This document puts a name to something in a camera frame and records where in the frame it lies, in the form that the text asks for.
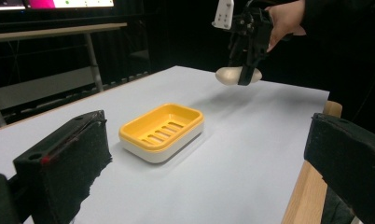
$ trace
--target white object in gripper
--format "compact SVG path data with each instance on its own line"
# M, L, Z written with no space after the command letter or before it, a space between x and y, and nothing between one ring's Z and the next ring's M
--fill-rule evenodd
M237 85L240 79L242 67L223 67L216 71L215 76L218 81L227 86ZM257 82L262 79L261 72L255 68L252 75L251 83Z
M233 19L234 1L219 0L213 26L220 29L229 30Z

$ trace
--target soap dish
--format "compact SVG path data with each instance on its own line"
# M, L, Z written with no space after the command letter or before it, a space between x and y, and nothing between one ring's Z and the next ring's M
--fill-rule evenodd
M202 112L183 105L161 105L120 127L123 147L145 161L166 161L202 132Z

